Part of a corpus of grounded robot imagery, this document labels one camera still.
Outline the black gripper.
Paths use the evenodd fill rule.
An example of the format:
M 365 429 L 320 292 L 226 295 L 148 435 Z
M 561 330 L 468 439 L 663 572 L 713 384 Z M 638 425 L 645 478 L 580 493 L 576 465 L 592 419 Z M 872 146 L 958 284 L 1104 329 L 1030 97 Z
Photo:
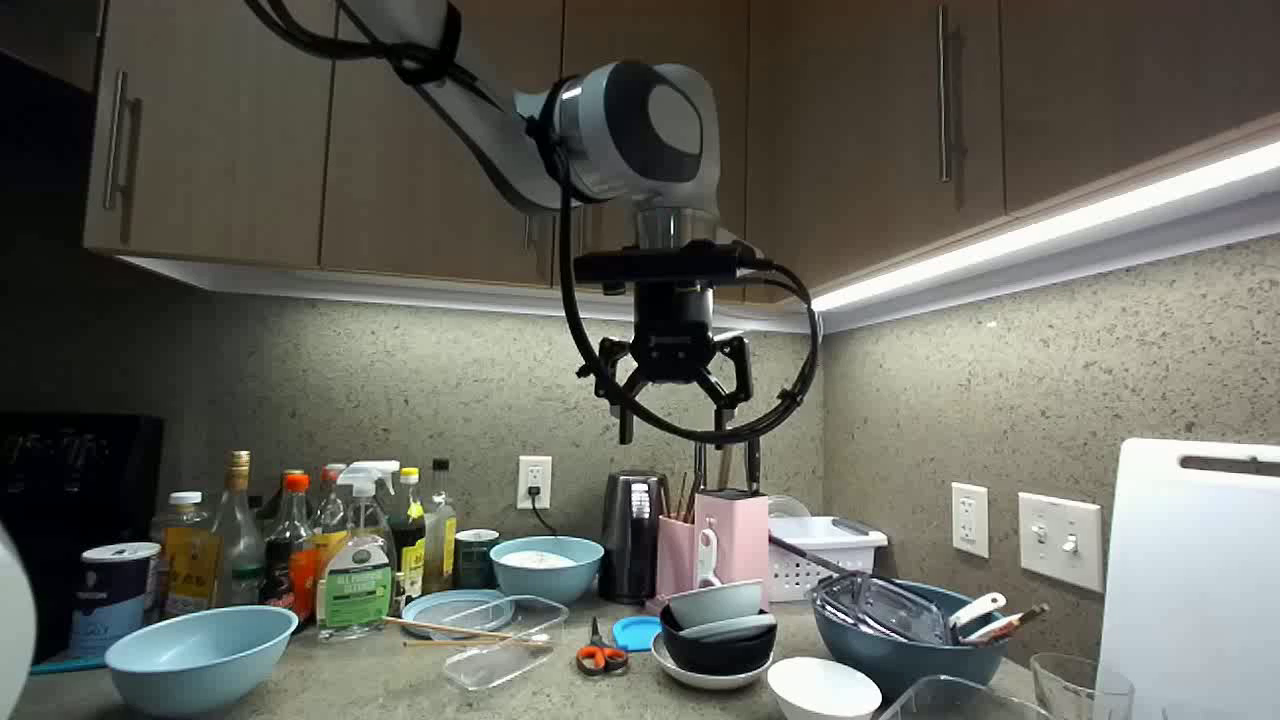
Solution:
M 704 284 L 642 284 L 634 354 L 658 384 L 693 384 L 713 399 L 713 431 L 728 435 L 738 409 L 753 399 L 753 359 L 744 337 L 710 337 L 713 292 Z M 592 359 L 598 395 L 618 414 L 618 439 L 638 439 L 638 388 L 618 376 L 625 338 L 602 338 Z

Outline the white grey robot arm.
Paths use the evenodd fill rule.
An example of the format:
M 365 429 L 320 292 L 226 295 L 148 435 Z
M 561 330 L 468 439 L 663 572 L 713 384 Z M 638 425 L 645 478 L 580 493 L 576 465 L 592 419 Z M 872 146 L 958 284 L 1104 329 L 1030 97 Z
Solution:
M 547 89 L 502 84 L 454 0 L 339 0 L 351 53 L 380 60 L 515 205 L 561 214 L 561 307 L 580 373 L 618 419 L 741 442 L 753 364 L 713 330 L 713 289 L 753 256 L 695 236 L 720 220 L 720 115 L 688 64 L 610 60 Z

